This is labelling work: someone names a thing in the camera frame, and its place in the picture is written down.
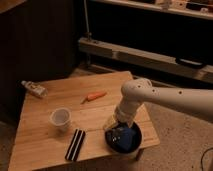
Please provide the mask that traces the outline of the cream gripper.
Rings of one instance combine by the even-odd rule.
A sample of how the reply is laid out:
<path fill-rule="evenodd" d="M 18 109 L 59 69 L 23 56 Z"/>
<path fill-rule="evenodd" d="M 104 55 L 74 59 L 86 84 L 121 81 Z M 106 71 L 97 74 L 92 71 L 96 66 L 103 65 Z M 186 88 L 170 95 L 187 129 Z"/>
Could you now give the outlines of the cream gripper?
<path fill-rule="evenodd" d="M 120 117 L 119 115 L 113 114 L 111 115 L 105 122 L 103 129 L 108 131 L 114 127 L 116 127 L 119 123 L 124 123 L 125 119 Z"/>

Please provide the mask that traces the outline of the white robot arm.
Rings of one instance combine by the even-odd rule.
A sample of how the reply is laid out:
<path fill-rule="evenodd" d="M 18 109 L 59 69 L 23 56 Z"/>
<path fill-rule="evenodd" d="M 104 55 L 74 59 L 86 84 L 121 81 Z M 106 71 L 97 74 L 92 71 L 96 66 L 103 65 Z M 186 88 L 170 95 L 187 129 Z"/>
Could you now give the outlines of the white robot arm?
<path fill-rule="evenodd" d="M 137 110 L 144 102 L 161 105 L 179 112 L 213 118 L 213 90 L 154 87 L 149 79 L 140 78 L 121 86 L 122 98 L 104 124 L 108 131 L 119 123 L 131 127 Z"/>

